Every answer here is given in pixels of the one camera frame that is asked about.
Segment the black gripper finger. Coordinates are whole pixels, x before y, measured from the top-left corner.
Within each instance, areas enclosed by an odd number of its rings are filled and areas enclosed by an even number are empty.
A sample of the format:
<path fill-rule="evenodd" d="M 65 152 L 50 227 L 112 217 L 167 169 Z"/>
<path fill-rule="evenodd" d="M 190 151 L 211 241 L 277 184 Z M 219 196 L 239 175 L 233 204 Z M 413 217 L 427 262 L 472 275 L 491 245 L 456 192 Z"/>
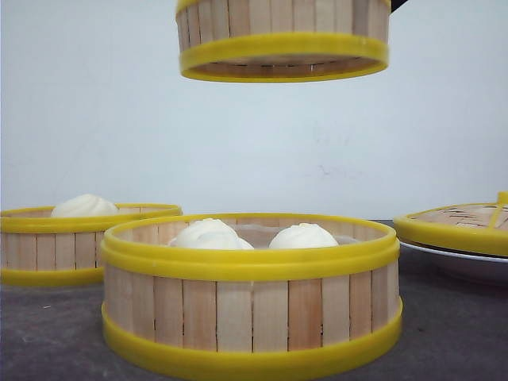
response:
<path fill-rule="evenodd" d="M 394 13 L 398 8 L 404 5 L 407 0 L 391 0 L 391 13 Z"/>

